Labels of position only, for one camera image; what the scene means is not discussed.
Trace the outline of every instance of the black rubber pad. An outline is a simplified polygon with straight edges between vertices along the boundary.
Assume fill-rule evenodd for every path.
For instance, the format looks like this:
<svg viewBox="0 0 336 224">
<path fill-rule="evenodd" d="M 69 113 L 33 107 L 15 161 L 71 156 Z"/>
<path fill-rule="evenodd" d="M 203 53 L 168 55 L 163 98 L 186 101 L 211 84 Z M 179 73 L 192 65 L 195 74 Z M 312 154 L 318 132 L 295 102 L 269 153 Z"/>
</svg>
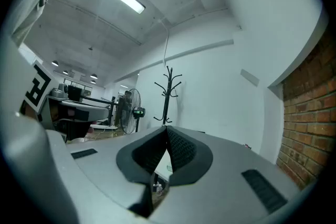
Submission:
<svg viewBox="0 0 336 224">
<path fill-rule="evenodd" d="M 97 153 L 96 150 L 94 150 L 93 148 L 90 148 L 88 150 L 84 150 L 84 151 L 79 151 L 79 152 L 74 152 L 72 153 L 72 157 L 74 159 L 79 159 L 79 158 L 83 158 L 83 157 L 86 157 L 86 156 L 89 156 L 89 155 L 92 155 L 94 153 Z"/>
<path fill-rule="evenodd" d="M 242 176 L 269 213 L 273 213 L 286 204 L 287 200 L 257 170 L 247 170 L 242 173 Z"/>
</svg>

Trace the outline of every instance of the brick wall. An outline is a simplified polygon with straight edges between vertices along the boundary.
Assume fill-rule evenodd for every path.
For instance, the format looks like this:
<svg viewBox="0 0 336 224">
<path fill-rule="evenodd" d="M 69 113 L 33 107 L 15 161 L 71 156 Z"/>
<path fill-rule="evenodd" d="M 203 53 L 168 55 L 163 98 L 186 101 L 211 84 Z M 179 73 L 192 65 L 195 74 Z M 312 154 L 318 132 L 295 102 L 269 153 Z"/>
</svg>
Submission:
<svg viewBox="0 0 336 224">
<path fill-rule="evenodd" d="M 326 165 L 336 138 L 336 39 L 326 30 L 283 83 L 284 130 L 277 165 L 303 189 Z"/>
</svg>

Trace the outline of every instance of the window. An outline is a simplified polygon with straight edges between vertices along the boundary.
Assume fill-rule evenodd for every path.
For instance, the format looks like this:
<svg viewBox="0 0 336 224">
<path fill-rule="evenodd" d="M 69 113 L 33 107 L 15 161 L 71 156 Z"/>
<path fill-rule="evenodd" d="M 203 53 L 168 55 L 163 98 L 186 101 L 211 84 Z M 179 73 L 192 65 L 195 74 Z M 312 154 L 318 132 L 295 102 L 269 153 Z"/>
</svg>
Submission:
<svg viewBox="0 0 336 224">
<path fill-rule="evenodd" d="M 84 96 L 85 97 L 90 97 L 91 96 L 91 92 L 92 92 L 92 87 L 88 87 L 88 86 L 85 86 L 83 84 L 80 84 L 80 83 L 77 83 L 77 82 L 74 82 L 74 81 L 71 81 L 71 80 L 68 80 L 68 79 L 64 79 L 64 84 L 68 85 L 68 86 L 74 86 L 74 87 L 77 87 L 77 88 L 81 88 L 81 89 L 84 89 Z"/>
</svg>

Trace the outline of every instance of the coat rack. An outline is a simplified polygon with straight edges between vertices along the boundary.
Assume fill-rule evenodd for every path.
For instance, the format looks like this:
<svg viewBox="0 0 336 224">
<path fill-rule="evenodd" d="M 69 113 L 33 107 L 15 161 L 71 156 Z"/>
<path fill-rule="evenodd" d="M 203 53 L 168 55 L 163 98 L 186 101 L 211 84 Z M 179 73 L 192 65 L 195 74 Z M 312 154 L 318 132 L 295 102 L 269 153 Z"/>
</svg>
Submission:
<svg viewBox="0 0 336 224">
<path fill-rule="evenodd" d="M 167 90 L 165 90 L 161 85 L 159 85 L 158 83 L 154 82 L 154 84 L 160 86 L 162 89 L 163 89 L 163 93 L 162 93 L 162 96 L 165 97 L 165 100 L 164 100 L 164 107 L 163 107 L 163 114 L 162 114 L 162 118 L 159 120 L 157 119 L 156 117 L 154 117 L 156 120 L 158 121 L 161 121 L 163 120 L 163 124 L 162 125 L 165 125 L 166 122 L 167 123 L 171 123 L 172 121 L 169 121 L 169 118 L 167 118 L 167 113 L 168 113 L 168 106 L 169 106 L 169 98 L 170 97 L 178 97 L 178 95 L 175 95 L 175 96 L 172 96 L 171 93 L 172 93 L 172 90 L 174 90 L 178 85 L 181 84 L 181 82 L 179 82 L 178 84 L 176 84 L 174 87 L 172 87 L 172 82 L 175 78 L 177 77 L 180 77 L 182 75 L 178 75 L 178 76 L 173 76 L 173 68 L 170 69 L 170 72 L 169 72 L 169 67 L 167 66 L 167 70 L 168 70 L 168 76 L 166 74 L 163 74 L 164 76 L 166 76 L 168 78 L 168 86 L 167 86 Z"/>
</svg>

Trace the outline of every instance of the fan grille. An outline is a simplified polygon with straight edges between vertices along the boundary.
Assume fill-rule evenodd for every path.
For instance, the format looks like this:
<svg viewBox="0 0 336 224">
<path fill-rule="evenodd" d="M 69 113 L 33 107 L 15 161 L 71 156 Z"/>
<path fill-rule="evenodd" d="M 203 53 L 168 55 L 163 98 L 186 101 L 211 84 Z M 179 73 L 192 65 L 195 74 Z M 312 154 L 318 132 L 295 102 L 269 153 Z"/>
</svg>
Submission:
<svg viewBox="0 0 336 224">
<path fill-rule="evenodd" d="M 134 108 L 141 107 L 141 97 L 137 89 L 131 89 L 130 100 L 126 100 L 121 110 L 121 127 L 125 134 L 131 134 L 136 127 L 136 119 L 133 116 Z"/>
</svg>

